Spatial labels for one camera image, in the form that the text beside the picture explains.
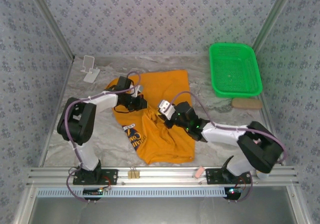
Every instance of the metal frame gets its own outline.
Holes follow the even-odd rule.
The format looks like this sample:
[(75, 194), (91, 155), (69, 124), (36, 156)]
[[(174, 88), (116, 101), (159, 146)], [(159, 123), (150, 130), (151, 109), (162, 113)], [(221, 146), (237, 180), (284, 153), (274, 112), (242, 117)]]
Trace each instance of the metal frame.
[[(135, 167), (139, 171), (139, 179), (129, 179), (130, 167), (105, 167), (106, 169), (118, 169), (117, 187), (232, 187), (234, 184), (208, 185), (206, 175), (203, 173), (199, 179), (194, 179), (198, 167)], [(221, 166), (210, 166), (205, 168), (221, 168)], [(68, 167), (45, 167), (32, 168), (27, 179), (27, 186), (32, 187), (65, 187), (68, 176)], [(293, 166), (277, 165), (265, 180), (259, 179), (255, 171), (252, 171), (254, 186), (288, 186), (298, 185), (297, 175)]]
[[(110, 187), (104, 189), (98, 197), (226, 197), (224, 187)], [(95, 197), (96, 195), (83, 195), (83, 187), (73, 188), (73, 192), (81, 197)], [(67, 188), (39, 188), (37, 197), (72, 197)]]
[[(199, 179), (194, 179), (194, 173), (198, 169), (197, 167), (137, 167), (136, 170), (140, 172), (139, 179), (129, 179), (128, 171), (132, 170), (130, 167), (115, 167), (119, 170), (118, 182), (116, 186), (113, 186), (116, 190), (150, 190), (153, 191), (162, 190), (189, 190), (194, 191), (188, 193), (187, 196), (199, 196), (197, 190), (217, 190), (221, 187), (228, 187), (233, 185), (207, 185), (205, 174), (202, 174)], [(210, 166), (205, 168), (220, 168), (218, 166)], [(68, 176), (68, 167), (41, 167), (31, 168), (27, 178), (27, 186), (23, 192), (22, 199), (18, 206), (17, 214), (14, 219), (14, 224), (28, 223), (31, 217), (32, 209), (34, 206), (35, 198), (41, 190), (59, 190), (65, 191), (66, 178)], [(277, 165), (271, 171), (269, 178), (266, 180), (259, 179), (255, 172), (252, 172), (252, 180), (254, 187), (262, 186), (288, 186), (294, 187), (299, 185), (295, 168), (293, 166)], [(83, 186), (72, 186), (75, 190), (83, 189)], [(56, 193), (52, 193), (52, 197), (64, 197), (64, 195), (57, 196)], [(123, 194), (118, 197), (130, 197), (130, 194)], [(298, 223), (310, 223), (304, 221), (300, 216), (296, 216)]]
[(38, 7), (47, 26), (51, 30), (53, 36), (55, 37), (56, 41), (60, 45), (65, 56), (68, 59), (73, 60), (74, 55), (73, 55), (73, 53), (72, 53), (72, 51), (71, 51), (71, 49), (65, 39), (63, 33), (61, 32), (60, 28), (58, 27), (58, 24), (56, 23), (52, 13), (50, 12), (45, 0), (33, 0), (33, 2)]
[(275, 25), (279, 15), (281, 14), (283, 8), (285, 7), (288, 0), (276, 0), (273, 4), (272, 9), (270, 10), (262, 28), (260, 29), (252, 48), (255, 54), (258, 54), (259, 50), (263, 46), (264, 42), (266, 41), (270, 31), (272, 30), (273, 26)]

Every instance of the table surface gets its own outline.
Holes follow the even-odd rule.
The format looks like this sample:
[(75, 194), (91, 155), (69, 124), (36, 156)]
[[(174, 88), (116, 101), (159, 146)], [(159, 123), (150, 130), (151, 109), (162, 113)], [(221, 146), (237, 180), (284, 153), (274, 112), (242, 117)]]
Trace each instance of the table surface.
[[(210, 63), (203, 56), (157, 56), (157, 57), (101, 57), (96, 58), (95, 66), (101, 71), (93, 84), (83, 81), (85, 73), (81, 72), (82, 60), (76, 58), (69, 75), (56, 125), (64, 106), (70, 97), (83, 98), (100, 93), (105, 86), (119, 76), (125, 76), (129, 71), (137, 70), (143, 73), (186, 69), (191, 91), (196, 94), (212, 119), (220, 124), (244, 125), (251, 121), (261, 121), (257, 110), (239, 110), (231, 107), (231, 99), (218, 98), (211, 86)], [(193, 100), (194, 109), (199, 117), (206, 115), (201, 106)], [(116, 122), (112, 110), (101, 112), (95, 119), (94, 132), (90, 142), (101, 160), (103, 166), (146, 166), (138, 158), (125, 132)], [(57, 126), (51, 135), (44, 166), (74, 166), (76, 156), (71, 146), (57, 133)], [(221, 143), (197, 142), (195, 159), (183, 164), (153, 163), (151, 166), (219, 166), (227, 158), (240, 152), (240, 149)]]

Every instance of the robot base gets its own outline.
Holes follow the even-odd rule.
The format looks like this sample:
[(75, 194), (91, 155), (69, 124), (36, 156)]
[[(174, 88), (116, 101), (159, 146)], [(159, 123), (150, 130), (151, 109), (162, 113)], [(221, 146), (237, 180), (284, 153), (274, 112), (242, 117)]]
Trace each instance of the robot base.
[(243, 180), (245, 181), (246, 185), (251, 184), (250, 177), (249, 177), (249, 172), (243, 173), (239, 177), (235, 177), (233, 180), (230, 182), (226, 181), (223, 178), (223, 171), (221, 168), (208, 168), (205, 171), (206, 173), (206, 182), (208, 185), (212, 184), (244, 184)]
[(73, 178), (74, 185), (116, 185), (118, 179), (117, 169), (101, 169), (101, 162), (93, 171), (81, 169)]

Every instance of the metal rail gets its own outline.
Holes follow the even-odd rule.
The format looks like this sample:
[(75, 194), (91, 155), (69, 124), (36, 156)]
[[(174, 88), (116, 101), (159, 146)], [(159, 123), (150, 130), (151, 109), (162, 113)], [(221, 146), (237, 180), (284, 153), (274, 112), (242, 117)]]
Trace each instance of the metal rail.
[[(230, 187), (233, 184), (226, 185), (208, 185), (205, 173), (199, 178), (194, 179), (194, 173), (198, 167), (137, 167), (140, 172), (139, 179), (129, 179), (128, 171), (130, 167), (105, 167), (107, 169), (118, 169), (117, 187), (199, 187), (215, 186)], [(69, 167), (43, 167), (30, 169), (27, 186), (32, 187), (65, 187)], [(255, 172), (252, 172), (254, 186), (288, 186), (298, 185), (298, 179), (293, 166), (276, 165), (271, 171), (269, 178), (259, 179)]]
[[(96, 195), (83, 195), (83, 187), (72, 188), (77, 196), (97, 197)], [(224, 187), (156, 187), (156, 188), (119, 188), (112, 187), (104, 190), (98, 197), (225, 197)], [(67, 188), (40, 187), (37, 197), (73, 197)]]

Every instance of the wooden block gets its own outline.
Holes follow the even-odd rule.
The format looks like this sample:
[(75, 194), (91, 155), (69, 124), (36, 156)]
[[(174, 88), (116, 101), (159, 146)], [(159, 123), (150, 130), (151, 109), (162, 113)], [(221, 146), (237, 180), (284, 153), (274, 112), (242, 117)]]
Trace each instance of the wooden block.
[(262, 102), (258, 99), (234, 98), (231, 105), (237, 109), (243, 110), (259, 110), (263, 107)]

